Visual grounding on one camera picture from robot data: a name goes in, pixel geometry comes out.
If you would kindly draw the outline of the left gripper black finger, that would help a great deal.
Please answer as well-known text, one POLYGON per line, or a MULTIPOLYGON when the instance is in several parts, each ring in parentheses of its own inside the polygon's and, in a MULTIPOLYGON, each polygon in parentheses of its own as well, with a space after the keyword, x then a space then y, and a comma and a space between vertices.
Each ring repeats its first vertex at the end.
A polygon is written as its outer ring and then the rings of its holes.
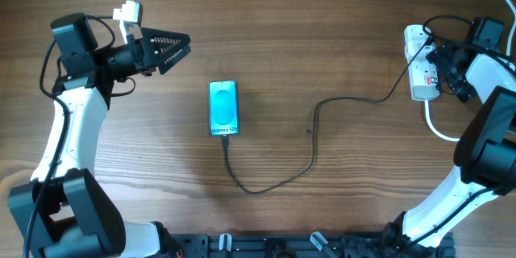
POLYGON ((159 73, 161 75, 166 74, 174 65, 176 65, 180 60, 185 58, 191 52, 190 46, 186 45, 184 48, 180 49, 178 52, 174 53, 172 56, 166 57, 159 65, 159 73))
POLYGON ((162 31, 147 27, 142 27, 141 32, 143 36, 142 45, 148 50, 151 56, 171 56, 190 43, 189 35, 183 33, 162 31))

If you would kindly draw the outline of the teal screen Galaxy smartphone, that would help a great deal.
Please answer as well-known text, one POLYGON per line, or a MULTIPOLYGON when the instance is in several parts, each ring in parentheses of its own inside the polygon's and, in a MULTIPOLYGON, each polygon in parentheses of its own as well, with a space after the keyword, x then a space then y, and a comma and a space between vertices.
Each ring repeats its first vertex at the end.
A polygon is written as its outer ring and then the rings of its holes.
POLYGON ((238 102, 235 81, 214 81, 209 84, 210 133, 239 133, 238 102))

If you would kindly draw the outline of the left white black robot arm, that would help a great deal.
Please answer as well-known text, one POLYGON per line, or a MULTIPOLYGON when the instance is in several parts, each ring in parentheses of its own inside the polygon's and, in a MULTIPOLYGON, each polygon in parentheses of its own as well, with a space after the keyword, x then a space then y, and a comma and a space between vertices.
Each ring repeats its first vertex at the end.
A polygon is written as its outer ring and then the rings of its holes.
POLYGON ((130 223, 94 177, 98 137, 114 84, 136 74, 166 73, 190 50, 183 33, 139 27, 139 16, 116 14, 124 42, 99 46, 91 16, 52 22, 60 49, 47 96, 55 111, 44 155, 30 181, 10 190, 9 210, 26 257, 180 257, 182 246, 158 222, 130 223))

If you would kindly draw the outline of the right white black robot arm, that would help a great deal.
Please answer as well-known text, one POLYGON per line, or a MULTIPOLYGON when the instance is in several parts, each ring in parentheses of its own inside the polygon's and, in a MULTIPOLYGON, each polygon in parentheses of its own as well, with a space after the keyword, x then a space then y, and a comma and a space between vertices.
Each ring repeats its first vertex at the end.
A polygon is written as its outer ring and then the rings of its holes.
POLYGON ((382 257, 439 257, 444 236, 486 202, 515 189, 515 66, 498 50, 504 25, 474 19, 461 44, 476 56, 464 77, 482 106, 459 138, 454 166, 418 206, 388 223, 380 237, 382 257))

